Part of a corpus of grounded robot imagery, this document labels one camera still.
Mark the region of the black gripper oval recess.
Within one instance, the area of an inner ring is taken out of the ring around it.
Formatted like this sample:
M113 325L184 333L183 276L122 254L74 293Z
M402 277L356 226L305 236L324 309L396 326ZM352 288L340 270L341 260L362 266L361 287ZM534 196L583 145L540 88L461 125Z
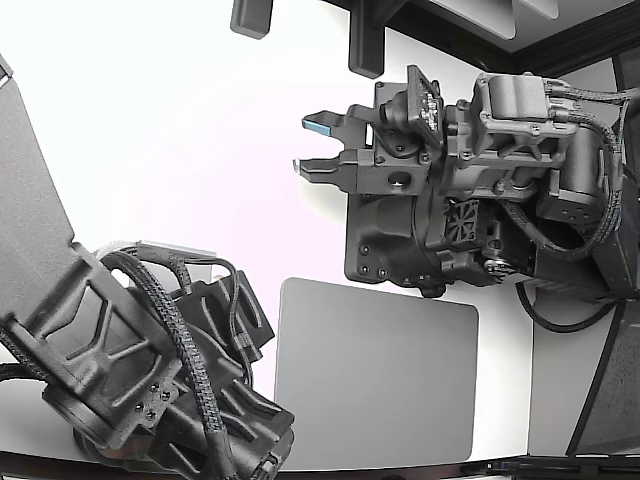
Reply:
M328 110L304 116L304 129L336 139L346 150L334 158L294 159L294 171L309 183L345 193L421 194L431 173L431 148L409 125L406 90L403 83L380 82L371 108L353 105L346 116Z

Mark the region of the black part-holding gripper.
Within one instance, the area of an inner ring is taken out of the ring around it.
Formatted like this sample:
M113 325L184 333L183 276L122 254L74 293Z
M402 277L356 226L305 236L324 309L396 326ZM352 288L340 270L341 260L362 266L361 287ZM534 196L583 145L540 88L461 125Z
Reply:
M239 297L236 304L236 333L250 363L262 358L261 348L275 337L269 321L250 285L245 272L238 271ZM184 320L216 340L236 361L242 357L232 339L229 308L232 280L228 275L213 283L196 281L191 293L182 289L172 292Z

